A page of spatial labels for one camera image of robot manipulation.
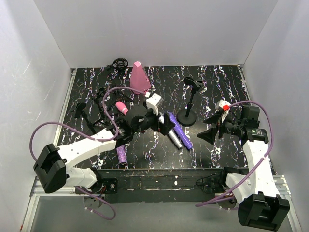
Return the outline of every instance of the white wall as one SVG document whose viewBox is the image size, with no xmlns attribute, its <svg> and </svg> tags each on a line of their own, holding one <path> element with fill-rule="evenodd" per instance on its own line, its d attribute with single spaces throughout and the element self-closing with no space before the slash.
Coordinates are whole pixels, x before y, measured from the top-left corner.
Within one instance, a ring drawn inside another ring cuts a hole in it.
<svg viewBox="0 0 309 232">
<path fill-rule="evenodd" d="M 271 116 L 271 159 L 286 177 L 303 231 L 309 231 L 308 26 L 308 0 L 279 0 L 244 66 L 251 98 Z"/>
<path fill-rule="evenodd" d="M 244 63 L 277 0 L 34 0 L 70 67 Z"/>
<path fill-rule="evenodd" d="M 29 138 L 59 120 L 70 68 L 33 0 L 0 0 L 0 231 L 20 230 L 35 173 Z M 56 128 L 35 137 L 38 155 Z"/>
</svg>

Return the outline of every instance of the purple cylinder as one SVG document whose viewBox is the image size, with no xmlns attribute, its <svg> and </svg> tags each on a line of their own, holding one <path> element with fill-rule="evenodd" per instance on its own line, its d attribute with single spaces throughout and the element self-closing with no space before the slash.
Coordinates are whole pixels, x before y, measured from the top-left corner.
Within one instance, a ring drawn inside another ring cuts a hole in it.
<svg viewBox="0 0 309 232">
<path fill-rule="evenodd" d="M 170 118 L 171 122 L 173 122 L 175 124 L 175 127 L 174 127 L 175 133 L 178 135 L 178 137 L 183 142 L 183 144 L 190 150 L 193 145 L 192 145 L 191 141 L 189 140 L 189 138 L 185 135 L 181 126 L 177 122 L 175 116 L 171 112 L 169 112 L 169 118 Z"/>
<path fill-rule="evenodd" d="M 119 146 L 116 148 L 119 165 L 125 165 L 127 163 L 125 146 Z"/>
</svg>

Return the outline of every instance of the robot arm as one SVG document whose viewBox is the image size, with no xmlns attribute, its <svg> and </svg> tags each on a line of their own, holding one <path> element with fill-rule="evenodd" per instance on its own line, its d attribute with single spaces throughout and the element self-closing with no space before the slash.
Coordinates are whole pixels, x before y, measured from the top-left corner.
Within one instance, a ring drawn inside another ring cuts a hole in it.
<svg viewBox="0 0 309 232">
<path fill-rule="evenodd" d="M 250 186 L 249 180 L 246 180 L 233 190 L 233 194 L 239 204 L 238 217 L 241 225 L 276 231 L 290 206 L 288 200 L 281 198 L 273 180 L 269 158 L 264 157 L 268 150 L 268 136 L 266 130 L 259 128 L 259 108 L 244 105 L 241 117 L 232 118 L 228 113 L 229 105 L 220 100 L 216 105 L 216 114 L 204 121 L 211 124 L 211 127 L 197 137 L 214 144 L 218 131 L 219 138 L 224 133 L 236 135 L 246 154 L 249 172 L 264 159 L 250 176 Z M 238 169 L 224 168 L 220 183 L 232 188 L 244 177 Z"/>
<path fill-rule="evenodd" d="M 146 100 L 146 106 L 134 106 L 125 116 L 119 117 L 116 124 L 119 134 L 114 140 L 99 142 L 83 139 L 69 145 L 44 147 L 35 165 L 36 172 L 46 193 L 52 193 L 65 186 L 82 186 L 92 188 L 98 182 L 96 170 L 75 168 L 78 163 L 104 151 L 114 150 L 133 139 L 135 133 L 152 128 L 167 135 L 175 126 L 167 114 L 161 123 L 158 108 L 163 99 L 157 94 Z M 113 125 L 93 135 L 95 139 L 108 139 L 115 135 Z"/>
</svg>

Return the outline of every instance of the purple cable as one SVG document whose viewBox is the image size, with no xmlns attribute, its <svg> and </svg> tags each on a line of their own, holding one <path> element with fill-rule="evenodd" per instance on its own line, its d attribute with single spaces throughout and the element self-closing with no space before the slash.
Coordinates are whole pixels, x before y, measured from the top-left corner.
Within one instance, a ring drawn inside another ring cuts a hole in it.
<svg viewBox="0 0 309 232">
<path fill-rule="evenodd" d="M 266 115 L 266 118 L 267 118 L 267 121 L 268 121 L 268 124 L 269 124 L 269 128 L 270 128 L 270 138 L 271 138 L 271 141 L 270 141 L 269 148 L 268 148 L 267 152 L 264 154 L 264 158 L 261 158 L 260 161 L 251 169 L 251 171 L 241 181 L 239 181 L 236 185 L 234 185 L 232 188 L 230 188 L 228 191 L 226 191 L 225 193 L 221 194 L 220 196 L 217 196 L 217 197 L 215 197 L 215 198 L 213 198 L 213 199 L 211 199 L 209 201 L 201 202 L 201 203 L 196 204 L 195 205 L 196 207 L 201 207 L 201 206 L 204 206 L 204 205 L 207 205 L 207 204 L 210 204 L 210 203 L 214 203 L 217 200 L 223 198 L 227 194 L 229 194 L 232 191 L 234 191 L 236 188 L 238 188 L 242 183 L 244 183 L 252 175 L 252 173 L 258 168 L 258 166 L 260 166 L 260 164 L 269 155 L 270 151 L 272 150 L 272 148 L 274 146 L 274 133 L 273 133 L 272 125 L 270 123 L 269 115 L 266 112 L 266 110 L 264 109 L 264 107 L 262 107 L 259 103 L 254 102 L 254 101 L 239 101 L 237 103 L 231 104 L 229 106 L 229 108 L 234 107 L 235 105 L 240 105 L 240 104 L 244 104 L 244 103 L 255 104 L 255 105 L 259 106 L 264 111 L 264 114 Z"/>
<path fill-rule="evenodd" d="M 92 209 L 92 208 L 86 207 L 86 209 L 88 209 L 89 211 L 92 211 L 92 212 L 98 214 L 99 216 L 101 216 L 102 218 L 104 218 L 104 219 L 106 219 L 106 220 L 113 220 L 113 219 L 116 217 L 116 210 L 115 210 L 115 208 L 114 208 L 111 204 L 109 204 L 107 201 L 103 200 L 103 199 L 100 198 L 100 197 L 97 197 L 97 196 L 91 194 L 90 192 L 86 192 L 86 191 L 83 190 L 81 187 L 78 187 L 78 186 L 75 186 L 75 187 L 76 187 L 76 189 L 78 189 L 80 192 L 82 192 L 82 193 L 84 193 L 84 194 L 87 194 L 87 195 L 89 195 L 90 197 L 93 197 L 93 198 L 95 198 L 95 199 L 97 199 L 97 200 L 103 202 L 104 204 L 108 205 L 108 206 L 114 211 L 114 215 L 113 215 L 112 217 L 107 217 L 107 216 L 105 216 L 104 214 L 102 214 L 102 213 L 100 213 L 100 212 L 98 212 L 97 210 L 94 210 L 94 209 Z"/>
<path fill-rule="evenodd" d="M 221 198 L 221 199 L 218 199 L 218 200 L 214 201 L 214 203 L 217 203 L 217 202 L 224 202 L 224 201 L 233 200 L 233 199 L 235 199 L 234 196 L 231 196 L 231 197 L 224 197 L 224 198 Z"/>
</svg>

